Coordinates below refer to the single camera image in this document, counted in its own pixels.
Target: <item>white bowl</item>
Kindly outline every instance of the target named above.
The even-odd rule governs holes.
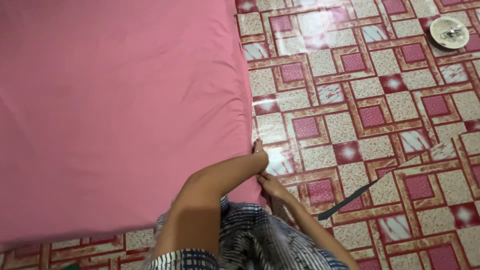
[[[461,29],[460,33],[453,38],[443,39],[441,34],[450,29]],[[452,17],[436,18],[430,25],[430,34],[441,46],[449,49],[458,49],[465,46],[470,39],[470,33],[463,23]]]

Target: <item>bed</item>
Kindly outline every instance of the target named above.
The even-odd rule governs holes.
[[[0,243],[147,228],[251,151],[233,0],[0,3]],[[250,179],[230,200],[264,204]]]

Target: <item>blue checked fabric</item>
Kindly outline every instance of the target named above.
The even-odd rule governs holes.
[[[154,259],[149,270],[212,269],[303,269],[345,270],[327,250],[265,209],[249,203],[221,201],[219,254],[203,249],[183,249]],[[157,221],[157,233],[167,215]]]

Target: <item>floor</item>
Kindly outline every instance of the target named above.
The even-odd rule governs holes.
[[[321,221],[364,270],[480,269],[480,1],[237,0],[236,12],[269,172],[314,217],[381,178]],[[429,43],[439,16],[468,27],[464,48]],[[152,238],[29,245],[0,265],[139,269]]]

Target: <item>finger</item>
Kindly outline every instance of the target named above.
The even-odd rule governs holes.
[[[261,176],[261,175],[257,175],[257,181],[260,183],[260,184],[264,184],[265,182],[267,182],[267,180]]]
[[[271,175],[271,174],[267,173],[266,171],[261,172],[260,175],[261,175],[262,177],[268,179],[268,180],[275,178],[274,175]]]

